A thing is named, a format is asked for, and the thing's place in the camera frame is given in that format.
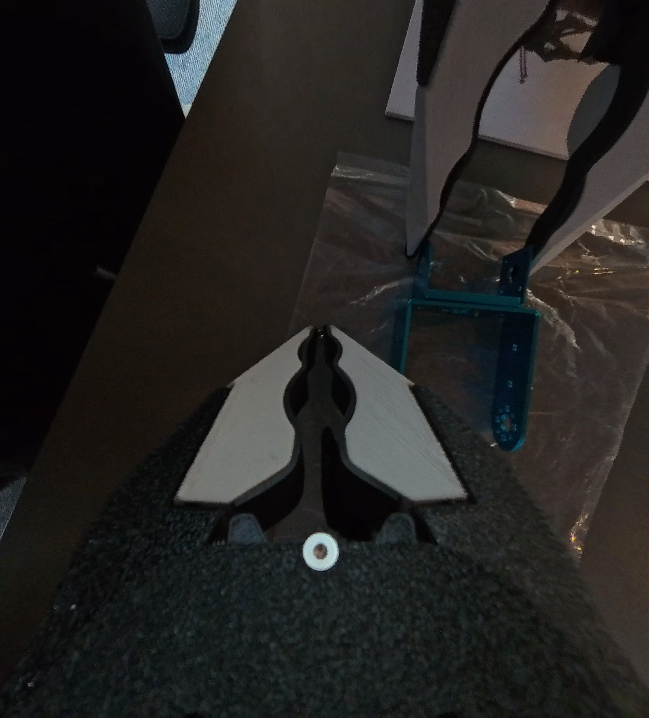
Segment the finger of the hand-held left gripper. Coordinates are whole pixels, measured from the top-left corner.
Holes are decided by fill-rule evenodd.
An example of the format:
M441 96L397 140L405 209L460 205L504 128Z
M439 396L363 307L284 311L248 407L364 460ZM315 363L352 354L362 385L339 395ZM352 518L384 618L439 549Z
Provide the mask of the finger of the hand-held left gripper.
M424 1L406 205L413 256L445 209L476 147L484 104L549 1Z
M580 58L616 67L616 87L527 238L531 273L649 180L649 1L606 1Z

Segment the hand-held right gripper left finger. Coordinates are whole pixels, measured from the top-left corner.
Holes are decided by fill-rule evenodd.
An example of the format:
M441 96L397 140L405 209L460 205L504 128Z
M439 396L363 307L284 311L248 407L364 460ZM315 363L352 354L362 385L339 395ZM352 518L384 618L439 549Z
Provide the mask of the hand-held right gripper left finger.
M301 347L312 333L303 329L230 383L176 504L241 506L291 471L299 440L285 394L305 368Z

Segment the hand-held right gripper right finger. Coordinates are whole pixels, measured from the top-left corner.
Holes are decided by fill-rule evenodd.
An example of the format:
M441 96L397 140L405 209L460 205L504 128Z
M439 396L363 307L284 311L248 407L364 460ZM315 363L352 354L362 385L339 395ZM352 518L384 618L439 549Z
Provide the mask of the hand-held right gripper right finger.
M345 424L350 464L415 504L467 497L453 465L401 373L336 327L337 369L355 395Z

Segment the long-legged blue U bracket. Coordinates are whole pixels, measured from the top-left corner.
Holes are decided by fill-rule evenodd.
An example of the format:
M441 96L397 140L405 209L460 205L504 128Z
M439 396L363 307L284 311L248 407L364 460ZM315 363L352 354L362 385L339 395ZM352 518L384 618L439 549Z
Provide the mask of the long-legged blue U bracket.
M525 441L539 314L515 297L427 290L402 310L398 370L506 452Z

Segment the short-legged blue U bracket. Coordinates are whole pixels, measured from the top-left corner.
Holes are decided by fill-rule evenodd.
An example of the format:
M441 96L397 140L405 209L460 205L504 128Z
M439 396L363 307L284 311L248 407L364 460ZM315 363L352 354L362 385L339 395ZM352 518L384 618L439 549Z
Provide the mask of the short-legged blue U bracket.
M431 242L425 240L419 247L419 264L413 284L413 299L438 301L447 304L472 304L475 307L497 310L508 310L523 306L530 265L533 260L532 246L524 246L502 259L496 294L453 292L430 288L429 279L433 256L434 249Z

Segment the white instruction manual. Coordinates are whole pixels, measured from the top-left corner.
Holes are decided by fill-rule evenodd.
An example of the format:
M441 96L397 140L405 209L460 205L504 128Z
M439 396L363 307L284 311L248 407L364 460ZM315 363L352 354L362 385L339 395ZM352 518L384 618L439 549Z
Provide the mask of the white instruction manual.
M415 89L422 5L423 1L416 1L418 19L411 22L419 28L417 45L411 47L416 50L416 53L412 53L416 63L411 76ZM533 36L546 26L548 15L549 13L530 38L515 51L494 81L484 104L477 139L482 136L485 139L503 139L505 144L535 150L539 149L535 140L541 139L546 144L546 149L555 149L554 156L566 157L569 160L607 110L616 87L618 69L592 59L581 59L580 55L576 55L575 59L554 59L553 65L563 63L571 67L598 67L599 71L597 75L593 75L592 71L588 70L587 85L578 80L569 87L559 70L535 67L534 80L527 78L523 83L518 82L515 89L513 71L509 71L508 67L513 65L514 56L521 60L520 49L530 45Z

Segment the clear plastic bag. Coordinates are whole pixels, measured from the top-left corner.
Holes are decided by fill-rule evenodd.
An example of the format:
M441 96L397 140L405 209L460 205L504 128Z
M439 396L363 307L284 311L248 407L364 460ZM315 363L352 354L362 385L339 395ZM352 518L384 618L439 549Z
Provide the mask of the clear plastic bag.
M338 153L290 335L335 325L398 367L417 274L404 248L409 175L405 165ZM431 238L432 287L493 294L501 260L543 209L458 181ZM508 460L580 557L649 364L649 229L596 221L531 276L525 306L541 322L526 438ZM417 310L404 371L491 446L501 326L499 317Z

